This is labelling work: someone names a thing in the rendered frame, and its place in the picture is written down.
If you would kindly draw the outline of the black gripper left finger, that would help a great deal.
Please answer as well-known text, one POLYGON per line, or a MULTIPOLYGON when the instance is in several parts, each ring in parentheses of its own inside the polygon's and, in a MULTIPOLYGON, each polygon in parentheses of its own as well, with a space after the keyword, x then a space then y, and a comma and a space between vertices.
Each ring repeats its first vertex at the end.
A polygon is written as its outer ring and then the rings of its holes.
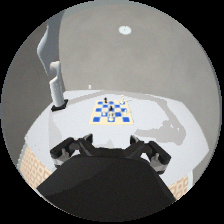
POLYGON ((84 136, 83 138, 78 138, 78 140, 74 140, 73 137, 69 137, 62 141, 50 150, 50 155, 55 167, 58 168, 63 164, 63 162, 70 159, 75 150, 79 150, 80 153, 86 152, 88 156, 102 156, 102 151, 95 148, 92 145, 92 142, 93 134, 91 133, 86 135, 86 137, 84 136))

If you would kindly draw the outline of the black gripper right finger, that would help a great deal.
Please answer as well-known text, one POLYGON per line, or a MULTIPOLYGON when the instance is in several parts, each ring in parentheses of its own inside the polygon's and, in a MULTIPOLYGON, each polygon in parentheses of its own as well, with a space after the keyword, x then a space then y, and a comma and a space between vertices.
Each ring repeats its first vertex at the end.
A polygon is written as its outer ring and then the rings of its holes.
POLYGON ((129 158, 131 159, 134 155, 141 157, 142 153, 146 153, 150 166, 152 166, 158 175, 162 175, 170 160, 171 156, 161 148, 155 141, 149 141, 145 143, 139 140, 134 135, 130 136, 130 146, 126 149, 122 149, 117 153, 117 157, 129 158))

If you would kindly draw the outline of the blue and cream chessboard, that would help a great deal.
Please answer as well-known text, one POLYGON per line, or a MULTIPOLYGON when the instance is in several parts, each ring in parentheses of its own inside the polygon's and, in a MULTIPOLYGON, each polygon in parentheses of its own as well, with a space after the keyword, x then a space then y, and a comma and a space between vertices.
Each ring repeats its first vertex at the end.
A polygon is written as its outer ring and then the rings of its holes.
POLYGON ((89 125, 133 125, 127 101, 123 100, 123 104, 120 103, 121 100, 107 100, 108 103, 104 103, 104 101, 96 101, 89 125), (113 121, 109 121, 110 105, 113 106, 113 121), (125 109, 127 115, 123 114, 125 109), (106 115, 103 115, 103 110, 105 110, 106 115))

